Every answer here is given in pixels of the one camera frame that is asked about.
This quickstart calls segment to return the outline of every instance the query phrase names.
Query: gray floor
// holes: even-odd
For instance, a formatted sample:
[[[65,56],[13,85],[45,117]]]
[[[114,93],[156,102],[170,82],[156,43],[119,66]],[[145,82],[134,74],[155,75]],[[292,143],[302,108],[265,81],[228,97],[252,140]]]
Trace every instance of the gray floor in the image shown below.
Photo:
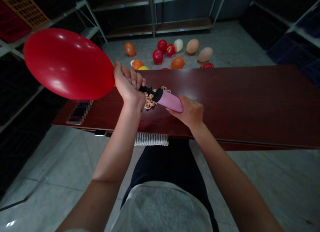
[[[173,43],[177,38],[165,39]],[[180,38],[185,44],[192,38],[198,38],[200,49],[212,47],[214,55],[210,62],[216,67],[273,64],[236,22],[218,23],[212,34]],[[170,67],[172,60],[165,57],[163,65],[153,64],[152,52],[158,40],[132,40],[137,50],[135,59],[142,60],[150,69]],[[126,56],[124,43],[109,43],[104,50],[113,61],[118,59],[129,65],[132,58]],[[179,55],[185,59],[185,68],[200,66],[196,62],[197,57],[189,57],[184,52],[185,47]],[[105,137],[53,126],[0,202],[0,207],[3,207],[31,193],[26,203],[0,212],[0,231],[54,231],[88,185],[107,142]],[[220,231],[238,231],[197,143],[191,140],[190,146],[204,177]],[[141,146],[134,148],[105,231],[110,230],[117,217],[143,149]],[[228,154],[257,187],[285,231],[320,230],[319,151],[236,151]]]

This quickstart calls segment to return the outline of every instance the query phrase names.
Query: red crate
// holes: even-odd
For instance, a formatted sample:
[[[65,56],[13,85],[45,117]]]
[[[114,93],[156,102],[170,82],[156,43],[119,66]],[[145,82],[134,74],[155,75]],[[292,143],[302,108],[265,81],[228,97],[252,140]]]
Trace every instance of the red crate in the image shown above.
[[[0,0],[0,38],[6,43],[14,42],[31,32],[9,7]]]

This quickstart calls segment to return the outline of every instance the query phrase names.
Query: wooden table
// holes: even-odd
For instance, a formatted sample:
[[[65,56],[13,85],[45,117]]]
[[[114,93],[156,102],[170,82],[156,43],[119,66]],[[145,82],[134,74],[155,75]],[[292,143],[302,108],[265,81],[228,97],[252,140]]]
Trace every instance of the wooden table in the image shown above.
[[[320,89],[294,66],[141,71],[148,86],[166,86],[204,105],[203,120],[226,150],[320,148]],[[123,101],[116,88],[94,102],[82,125],[67,125],[68,101],[54,125],[112,132]],[[192,138],[163,106],[143,111],[138,132]]]

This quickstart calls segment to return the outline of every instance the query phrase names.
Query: black pants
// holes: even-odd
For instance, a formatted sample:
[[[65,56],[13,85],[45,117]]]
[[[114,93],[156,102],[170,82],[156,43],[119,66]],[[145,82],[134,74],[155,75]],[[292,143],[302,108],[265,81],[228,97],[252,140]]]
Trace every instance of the black pants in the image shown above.
[[[204,180],[187,139],[169,138],[169,146],[145,147],[133,171],[131,183],[123,197],[121,208],[131,189],[147,181],[170,182],[192,194],[208,210],[213,231],[219,231]]]

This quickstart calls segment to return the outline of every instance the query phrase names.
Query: pink balloon pump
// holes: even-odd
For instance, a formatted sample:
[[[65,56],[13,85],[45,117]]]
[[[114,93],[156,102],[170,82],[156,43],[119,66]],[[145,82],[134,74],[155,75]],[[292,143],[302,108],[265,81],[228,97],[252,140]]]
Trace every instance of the pink balloon pump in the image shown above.
[[[183,105],[180,99],[172,95],[171,93],[163,90],[162,88],[159,88],[156,92],[154,92],[152,90],[152,87],[141,87],[140,91],[147,92],[148,94],[153,94],[153,100],[166,108],[180,113],[183,112]]]

